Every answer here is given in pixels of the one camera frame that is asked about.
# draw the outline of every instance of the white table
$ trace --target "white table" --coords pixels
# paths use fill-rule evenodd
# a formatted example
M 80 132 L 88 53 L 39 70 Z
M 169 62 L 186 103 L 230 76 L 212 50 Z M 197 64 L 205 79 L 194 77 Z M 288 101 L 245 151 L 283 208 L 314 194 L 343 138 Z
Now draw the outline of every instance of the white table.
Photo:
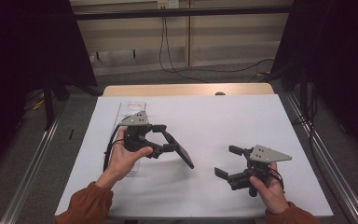
M 152 124 L 167 131 L 187 150 L 195 169 L 176 153 L 141 159 L 134 175 L 118 182 L 110 217 L 124 218 L 252 218 L 264 216 L 265 205 L 248 189 L 231 190 L 214 175 L 246 168 L 246 159 L 228 152 L 229 145 L 271 147 L 293 157 L 278 163 L 286 197 L 316 217 L 332 211 L 311 170 L 277 95 L 100 97 L 62 195 L 56 215 L 65 211 L 71 195 L 98 178 L 103 156 L 121 102 L 146 102 Z M 157 133 L 149 141 L 163 144 Z

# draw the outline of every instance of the hand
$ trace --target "hand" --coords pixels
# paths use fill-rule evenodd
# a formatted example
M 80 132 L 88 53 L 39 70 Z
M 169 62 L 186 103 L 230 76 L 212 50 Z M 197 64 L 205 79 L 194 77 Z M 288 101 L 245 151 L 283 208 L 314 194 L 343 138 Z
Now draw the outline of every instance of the hand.
M 269 167 L 278 171 L 276 162 L 271 162 Z M 255 176 L 251 176 L 250 181 L 258 190 L 261 200 L 263 200 L 267 209 L 272 214 L 280 214 L 289 207 L 289 204 L 284 197 L 282 186 L 277 179 L 270 177 L 267 181 L 267 186 Z
M 124 178 L 130 172 L 136 161 L 153 152 L 151 147 L 142 147 L 136 152 L 130 152 L 123 146 L 124 132 L 127 127 L 122 127 L 117 133 L 117 142 L 113 144 L 112 157 L 107 169 L 101 174 L 95 183 L 96 186 L 104 189 L 111 189 L 116 182 Z

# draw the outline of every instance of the gray floor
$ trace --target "gray floor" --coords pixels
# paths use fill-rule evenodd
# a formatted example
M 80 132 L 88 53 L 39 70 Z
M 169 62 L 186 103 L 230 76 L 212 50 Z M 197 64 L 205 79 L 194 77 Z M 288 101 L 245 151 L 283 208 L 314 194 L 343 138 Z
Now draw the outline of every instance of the gray floor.
M 208 69 L 215 70 L 236 70 L 244 68 L 249 63 L 244 64 L 223 64 L 208 66 Z M 272 63 L 262 63 L 258 71 L 269 71 Z M 166 73 L 161 70 L 141 71 L 136 68 L 134 71 L 114 75 L 97 76 L 100 89 L 107 85 L 123 84 L 151 84 L 151 83 L 196 83 L 197 81 L 180 77 L 176 74 Z M 186 71 L 181 72 L 183 76 L 196 77 L 208 82 L 247 82 L 255 77 L 255 69 L 242 72 L 202 72 Z M 271 83 L 276 93 L 281 97 L 282 104 L 290 120 L 296 118 L 293 108 L 289 104 L 288 94 L 298 95 L 298 88 L 293 92 L 284 92 L 281 88 L 280 80 Z M 85 94 L 77 89 L 68 87 L 72 93 L 67 102 L 54 101 L 56 114 L 62 113 L 60 123 L 54 137 L 48 147 L 48 151 L 37 169 L 37 177 L 27 192 L 26 200 L 21 212 L 15 218 L 17 223 L 51 223 L 58 202 L 61 198 L 65 181 L 68 178 L 73 164 L 76 160 L 77 152 L 81 146 L 82 139 L 87 130 L 96 98 Z M 354 193 L 358 197 L 358 145 L 353 137 L 344 133 L 340 129 L 340 121 L 324 104 L 323 98 L 319 99 L 319 109 L 315 117 L 315 129 L 322 137 L 324 144 L 331 153 L 338 168 L 348 180 Z M 35 150 L 44 134 L 45 112 L 44 107 L 33 111 L 28 111 L 22 118 L 21 126 L 12 137 L 7 153 L 0 159 L 0 220 L 5 213 L 7 206 L 13 197 L 17 186 L 20 184 Z M 322 170 L 317 168 L 316 160 L 310 151 L 308 136 L 301 125 L 294 126 L 297 136 L 310 160 L 315 174 L 319 176 L 320 184 L 324 190 L 326 198 L 333 209 L 333 217 L 321 218 L 322 223 L 356 223 L 351 215 L 346 202 L 340 196 L 333 181 L 329 177 L 325 167 L 321 164 Z M 327 183 L 322 179 L 325 174 Z M 173 223 L 187 223 L 188 221 L 175 221 Z M 209 221 L 197 221 L 191 223 L 211 223 Z M 245 223 L 244 220 L 222 220 L 218 223 Z

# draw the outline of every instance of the sleeve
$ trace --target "sleeve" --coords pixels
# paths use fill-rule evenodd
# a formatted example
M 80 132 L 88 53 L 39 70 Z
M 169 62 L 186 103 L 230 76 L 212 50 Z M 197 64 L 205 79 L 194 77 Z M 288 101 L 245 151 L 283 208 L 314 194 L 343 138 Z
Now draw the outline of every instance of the sleeve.
M 267 224 L 319 224 L 319 220 L 311 213 L 289 203 L 289 208 L 280 214 L 272 214 L 266 210 Z
M 68 210 L 55 217 L 56 224 L 104 223 L 112 205 L 113 192 L 91 182 L 71 197 Z

